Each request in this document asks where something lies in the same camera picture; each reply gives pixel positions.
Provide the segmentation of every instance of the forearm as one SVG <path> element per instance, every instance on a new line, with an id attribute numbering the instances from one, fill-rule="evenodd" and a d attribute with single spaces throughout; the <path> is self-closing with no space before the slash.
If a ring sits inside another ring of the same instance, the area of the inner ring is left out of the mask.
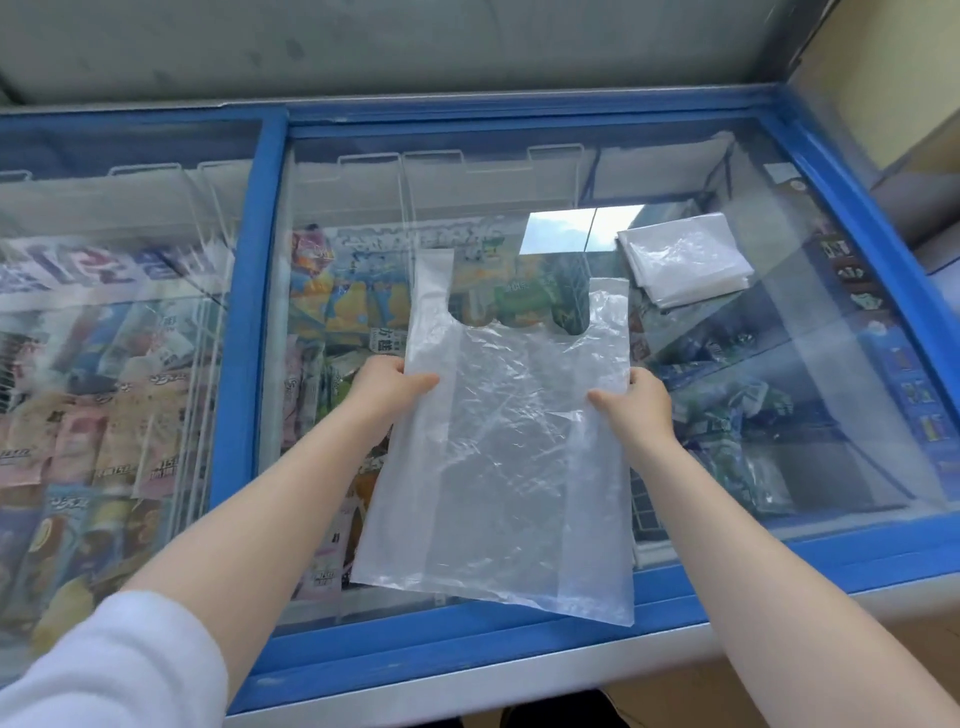
<path id="1" fill-rule="evenodd" d="M 625 443 L 690 581 L 771 726 L 955 726 L 960 710 L 852 599 L 678 443 Z"/>
<path id="2" fill-rule="evenodd" d="M 174 599 L 220 646 L 233 696 L 270 637 L 372 443 L 339 407 L 273 466 L 181 533 L 125 587 Z"/>

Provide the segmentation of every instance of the plastic bag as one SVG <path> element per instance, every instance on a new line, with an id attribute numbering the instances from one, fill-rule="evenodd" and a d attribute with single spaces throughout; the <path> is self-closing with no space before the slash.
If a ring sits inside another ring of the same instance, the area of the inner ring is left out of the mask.
<path id="1" fill-rule="evenodd" d="M 352 579 L 630 625 L 628 469 L 586 397 L 626 390 L 628 282 L 590 282 L 580 336 L 470 328 L 453 261 L 418 253 L 406 371 L 440 384 L 394 426 Z"/>
<path id="2" fill-rule="evenodd" d="M 722 212 L 622 231 L 617 237 L 636 285 L 660 308 L 742 291 L 754 273 Z"/>

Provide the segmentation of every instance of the floor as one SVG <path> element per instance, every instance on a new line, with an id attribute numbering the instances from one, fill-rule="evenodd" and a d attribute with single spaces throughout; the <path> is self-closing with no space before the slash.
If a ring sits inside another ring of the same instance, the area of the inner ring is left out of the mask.
<path id="1" fill-rule="evenodd" d="M 960 701 L 960 611 L 892 631 Z M 632 728 L 766 726 L 726 660 L 625 680 L 605 690 Z M 499 711 L 490 711 L 467 716 L 464 725 L 497 728 L 499 719 Z"/>

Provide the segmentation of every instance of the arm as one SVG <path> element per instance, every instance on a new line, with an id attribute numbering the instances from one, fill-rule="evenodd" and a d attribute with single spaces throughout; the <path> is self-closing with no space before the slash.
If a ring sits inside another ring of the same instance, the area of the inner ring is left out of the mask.
<path id="1" fill-rule="evenodd" d="M 958 726 L 960 708 L 860 606 L 775 539 L 673 435 L 670 397 L 631 373 L 593 390 L 727 651 L 771 726 Z"/>
<path id="2" fill-rule="evenodd" d="M 186 607 L 219 645 L 236 694 L 270 637 L 360 463 L 436 375 L 372 357 L 347 399 L 266 472 L 187 528 L 125 591 Z"/>

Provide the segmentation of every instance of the stack of plastic bags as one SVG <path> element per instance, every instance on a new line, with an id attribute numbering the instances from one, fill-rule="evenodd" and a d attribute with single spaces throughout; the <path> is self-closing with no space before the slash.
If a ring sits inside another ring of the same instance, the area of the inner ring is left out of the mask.
<path id="1" fill-rule="evenodd" d="M 617 237 L 636 285 L 660 308 L 742 291 L 754 273 L 722 212 L 621 231 Z"/>

